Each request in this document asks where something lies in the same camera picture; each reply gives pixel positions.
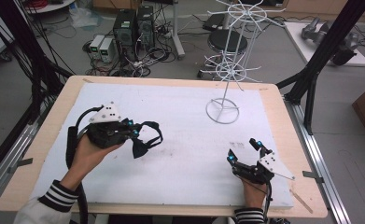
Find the chair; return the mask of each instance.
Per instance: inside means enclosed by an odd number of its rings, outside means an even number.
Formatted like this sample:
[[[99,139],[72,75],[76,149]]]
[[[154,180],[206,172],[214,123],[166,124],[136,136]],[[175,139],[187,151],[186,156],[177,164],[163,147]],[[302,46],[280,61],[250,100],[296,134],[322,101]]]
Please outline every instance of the chair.
[[[230,33],[230,38],[228,44],[227,41],[229,33]],[[232,62],[232,58],[228,57],[229,55],[233,55],[235,52],[237,52],[238,55],[246,52],[248,42],[244,37],[242,37],[240,43],[238,43],[239,39],[240,39],[240,33],[236,31],[216,30],[212,32],[211,35],[208,37],[207,43],[209,48],[218,54],[211,56],[205,60],[204,69],[199,71],[197,77],[202,78],[204,76],[204,73],[208,73],[212,75],[212,79],[215,79],[216,74],[214,70],[216,68],[216,64],[219,64],[224,60],[225,63]]]

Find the white paper sheet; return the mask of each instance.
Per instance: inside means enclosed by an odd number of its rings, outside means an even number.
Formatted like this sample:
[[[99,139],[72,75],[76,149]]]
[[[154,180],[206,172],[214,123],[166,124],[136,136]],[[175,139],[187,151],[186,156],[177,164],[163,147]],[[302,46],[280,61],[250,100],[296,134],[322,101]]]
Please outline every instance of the white paper sheet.
[[[67,128],[85,110],[112,101],[124,118],[158,122],[164,141],[136,160],[130,140],[110,153],[83,181],[89,203],[243,205],[241,180],[226,160],[229,149],[240,162],[253,165],[259,152],[249,144],[251,137],[276,148],[258,91],[228,90],[227,98],[240,106],[240,117],[233,124],[218,124],[207,117],[206,104],[223,93],[223,89],[209,88],[85,84],[31,197],[43,195],[53,179],[66,173]],[[82,120],[80,129],[91,116]],[[144,141],[156,135],[150,128],[140,134]],[[287,180],[276,176],[272,183],[272,206],[292,206]]]

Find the wooden table frame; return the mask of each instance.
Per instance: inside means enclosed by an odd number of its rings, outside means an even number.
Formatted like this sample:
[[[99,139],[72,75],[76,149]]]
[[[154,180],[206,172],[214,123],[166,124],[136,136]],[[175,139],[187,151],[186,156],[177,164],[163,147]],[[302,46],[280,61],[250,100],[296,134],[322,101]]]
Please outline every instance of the wooden table frame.
[[[32,164],[19,167],[0,198],[1,211],[18,211],[29,199],[47,154],[62,128],[71,107],[85,83],[114,83],[125,85],[157,85],[198,88],[225,88],[226,83],[203,80],[156,79],[134,77],[70,77],[60,96],[50,110],[24,158],[33,158]],[[239,83],[245,90],[258,90],[266,110],[274,142],[280,157],[295,175],[295,181],[288,181],[294,206],[290,209],[270,209],[269,217],[325,217],[328,213],[316,181],[302,175],[311,171],[302,145],[289,117],[281,94],[273,84]],[[235,83],[229,88],[238,89]],[[89,203],[89,212],[94,214],[139,214],[166,216],[211,216],[233,217],[230,206],[208,205],[153,205]]]

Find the white device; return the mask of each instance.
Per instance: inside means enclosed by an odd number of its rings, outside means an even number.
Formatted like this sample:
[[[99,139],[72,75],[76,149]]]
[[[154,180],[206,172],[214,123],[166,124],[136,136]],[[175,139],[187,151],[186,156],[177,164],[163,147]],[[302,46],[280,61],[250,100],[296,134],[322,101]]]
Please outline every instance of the white device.
[[[100,53],[103,63],[112,63],[113,57],[116,54],[112,37],[107,37],[104,39],[103,44],[100,47]]]
[[[94,116],[92,116],[89,120],[90,123],[104,123],[104,122],[113,122],[120,121],[121,116],[119,114],[116,105],[113,102],[105,105],[100,111],[98,111]]]
[[[274,152],[260,158],[259,163],[273,174],[281,175],[291,180],[295,179],[295,176],[290,172],[287,166],[283,162],[281,162],[281,160],[275,155]]]
[[[93,59],[101,59],[100,47],[105,36],[97,35],[90,44],[90,52]]]

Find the human hand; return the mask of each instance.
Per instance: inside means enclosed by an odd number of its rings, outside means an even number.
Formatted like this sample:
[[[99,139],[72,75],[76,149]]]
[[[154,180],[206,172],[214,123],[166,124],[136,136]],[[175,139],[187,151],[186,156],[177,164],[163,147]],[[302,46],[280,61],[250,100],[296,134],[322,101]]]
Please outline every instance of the human hand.
[[[77,144],[74,161],[60,184],[64,187],[75,190],[83,178],[94,169],[104,157],[110,152],[118,149],[123,144],[114,145],[108,148],[99,148],[92,144],[89,137],[84,134]]]
[[[265,184],[253,184],[252,182],[241,178],[244,186],[244,198],[246,207],[262,208],[264,198],[266,197],[267,186]]]

